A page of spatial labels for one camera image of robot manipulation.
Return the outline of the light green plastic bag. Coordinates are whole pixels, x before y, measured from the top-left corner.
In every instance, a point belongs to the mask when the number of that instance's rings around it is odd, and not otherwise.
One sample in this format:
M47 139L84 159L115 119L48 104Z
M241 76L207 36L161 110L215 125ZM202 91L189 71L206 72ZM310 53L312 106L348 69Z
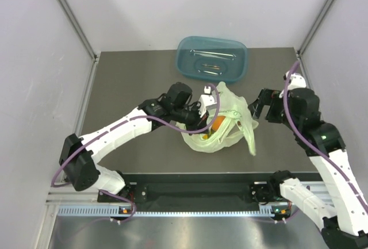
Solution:
M258 122L252 118L247 101L230 91L225 82L219 82L217 91L220 96L220 110L210 127L210 133L183 133L184 142L194 151L211 154L244 139L249 153L255 156L254 129L258 127Z

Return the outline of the orange peach fruit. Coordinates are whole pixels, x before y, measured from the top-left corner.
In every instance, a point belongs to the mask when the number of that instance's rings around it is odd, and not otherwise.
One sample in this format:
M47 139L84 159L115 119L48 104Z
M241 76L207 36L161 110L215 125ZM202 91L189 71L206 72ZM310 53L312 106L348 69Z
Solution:
M216 132L218 131L219 127L221 127L221 124L224 122L224 120L226 119L225 116L217 116L215 121L213 122L212 126L211 126L211 132Z

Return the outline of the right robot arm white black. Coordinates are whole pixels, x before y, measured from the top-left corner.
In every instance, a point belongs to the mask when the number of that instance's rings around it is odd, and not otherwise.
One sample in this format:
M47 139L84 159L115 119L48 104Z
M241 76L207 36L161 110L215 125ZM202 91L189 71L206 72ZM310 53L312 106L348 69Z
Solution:
M308 88L288 92L262 89L248 108L259 118L265 106L269 107L266 121L293 131L297 144L317 168L332 205L287 170L271 174L265 191L252 185L254 199L291 202L313 221L328 248L367 248L367 202L352 173L340 132L321 119L319 97Z

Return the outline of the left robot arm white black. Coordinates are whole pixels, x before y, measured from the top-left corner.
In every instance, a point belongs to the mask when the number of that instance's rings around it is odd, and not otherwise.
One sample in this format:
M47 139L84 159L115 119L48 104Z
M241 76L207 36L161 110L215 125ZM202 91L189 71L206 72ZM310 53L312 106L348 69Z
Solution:
M130 187L118 171L99 165L109 153L130 140L150 133L170 122L178 122L187 134L204 133L208 129L208 111L217 103L207 86L198 101L192 102L191 88L177 82L157 98L147 99L129 114L110 125L81 137L76 134L64 140L59 159L61 169L75 191L88 188L105 190L118 201L130 196Z

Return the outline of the teal plastic container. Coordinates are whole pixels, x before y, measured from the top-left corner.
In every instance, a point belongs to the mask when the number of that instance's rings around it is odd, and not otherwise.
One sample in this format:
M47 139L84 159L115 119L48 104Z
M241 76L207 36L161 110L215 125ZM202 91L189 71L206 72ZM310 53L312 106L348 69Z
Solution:
M248 49L235 40L189 36L178 45L175 65L188 78L233 84L248 71Z

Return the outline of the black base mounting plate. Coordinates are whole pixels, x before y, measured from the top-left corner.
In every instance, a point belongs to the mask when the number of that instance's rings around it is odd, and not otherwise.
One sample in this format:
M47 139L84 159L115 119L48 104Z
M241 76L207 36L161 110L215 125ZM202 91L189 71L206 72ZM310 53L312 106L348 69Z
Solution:
M283 199L267 185L269 173L125 174L120 196L139 212L259 210Z

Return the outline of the right aluminium frame post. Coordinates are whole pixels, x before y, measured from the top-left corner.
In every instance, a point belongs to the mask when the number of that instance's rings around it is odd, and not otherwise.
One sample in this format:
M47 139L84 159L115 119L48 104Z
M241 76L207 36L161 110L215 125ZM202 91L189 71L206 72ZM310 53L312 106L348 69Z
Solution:
M326 16L328 15L330 9L333 7L336 0L325 0L320 11L318 12L313 24L311 25L310 29L307 32L307 35L303 39L300 47L296 50L297 57L299 59L302 58L302 55L308 49L310 43L312 42L313 38L315 37L317 31L320 29L321 25L323 24Z

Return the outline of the aluminium frame post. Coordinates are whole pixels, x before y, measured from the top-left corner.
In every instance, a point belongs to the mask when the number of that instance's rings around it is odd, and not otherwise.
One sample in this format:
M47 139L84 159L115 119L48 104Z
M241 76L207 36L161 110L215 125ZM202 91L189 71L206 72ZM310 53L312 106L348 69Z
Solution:
M302 58L302 55L308 49L310 43L312 42L313 38L315 37L317 31L320 29L321 25L323 24L326 16L328 15L330 9L333 7L336 0L325 0L320 11L318 12L313 24L311 25L310 29L307 32L307 35L303 39L300 47L296 50L297 57L299 59Z
M92 60L96 60L97 54L95 50L93 50L90 42L87 39L77 17L75 16L74 12L72 11L69 3L67 0L57 0L59 3L63 13L67 17L69 23L71 24L74 32L76 33L78 39L82 43L84 49L86 50L87 54L92 58Z

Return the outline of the aluminium rail profile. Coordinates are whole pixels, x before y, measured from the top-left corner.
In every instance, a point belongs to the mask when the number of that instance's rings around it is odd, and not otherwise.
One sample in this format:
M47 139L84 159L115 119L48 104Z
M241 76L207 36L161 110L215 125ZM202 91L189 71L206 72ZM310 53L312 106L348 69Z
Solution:
M72 186L50 188L46 204L48 205L90 205L97 203L98 190L75 191Z

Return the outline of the left aluminium frame post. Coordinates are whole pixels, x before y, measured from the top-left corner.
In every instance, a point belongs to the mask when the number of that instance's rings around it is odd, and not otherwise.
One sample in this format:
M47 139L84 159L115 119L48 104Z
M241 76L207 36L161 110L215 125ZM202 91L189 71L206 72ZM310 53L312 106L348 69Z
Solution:
M69 23L71 24L74 32L76 33L78 39L82 43L84 49L86 50L87 54L92 58L92 60L96 60L97 54L95 50L93 50L90 42L87 39L77 17L75 16L74 12L72 11L69 3L67 0L57 0L59 3L63 13L67 17Z

